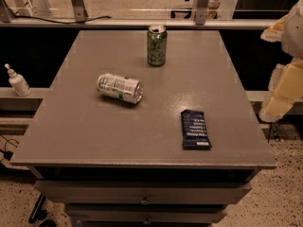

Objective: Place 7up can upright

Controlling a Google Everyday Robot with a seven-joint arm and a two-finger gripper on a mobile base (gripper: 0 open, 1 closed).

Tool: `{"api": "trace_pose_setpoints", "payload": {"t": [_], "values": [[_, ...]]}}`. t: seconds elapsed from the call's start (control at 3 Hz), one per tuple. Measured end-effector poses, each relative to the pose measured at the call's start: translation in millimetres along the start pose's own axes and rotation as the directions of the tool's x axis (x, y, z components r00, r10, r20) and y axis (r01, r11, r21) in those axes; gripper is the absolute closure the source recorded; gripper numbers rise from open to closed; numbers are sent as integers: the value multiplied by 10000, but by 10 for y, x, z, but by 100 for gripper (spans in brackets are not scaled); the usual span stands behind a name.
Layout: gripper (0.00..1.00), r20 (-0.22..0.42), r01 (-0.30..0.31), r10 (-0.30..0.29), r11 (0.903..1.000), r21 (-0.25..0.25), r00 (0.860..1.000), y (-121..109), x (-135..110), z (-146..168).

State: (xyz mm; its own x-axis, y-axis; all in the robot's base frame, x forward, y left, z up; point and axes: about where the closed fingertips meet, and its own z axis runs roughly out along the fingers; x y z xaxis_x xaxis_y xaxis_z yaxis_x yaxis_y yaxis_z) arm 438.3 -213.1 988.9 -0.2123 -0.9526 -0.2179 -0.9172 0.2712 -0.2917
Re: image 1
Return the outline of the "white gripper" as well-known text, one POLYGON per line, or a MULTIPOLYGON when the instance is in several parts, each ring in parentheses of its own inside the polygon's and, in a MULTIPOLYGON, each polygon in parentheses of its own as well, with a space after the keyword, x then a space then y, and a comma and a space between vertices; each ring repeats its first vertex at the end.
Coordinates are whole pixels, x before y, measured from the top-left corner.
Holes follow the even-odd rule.
MULTIPOLYGON (((303 58, 303 0, 267 27, 260 35, 263 41, 282 42, 282 50, 294 58, 303 58)), ((268 92, 258 113, 264 122, 281 119, 303 97, 303 61, 278 64, 268 84, 268 92)))

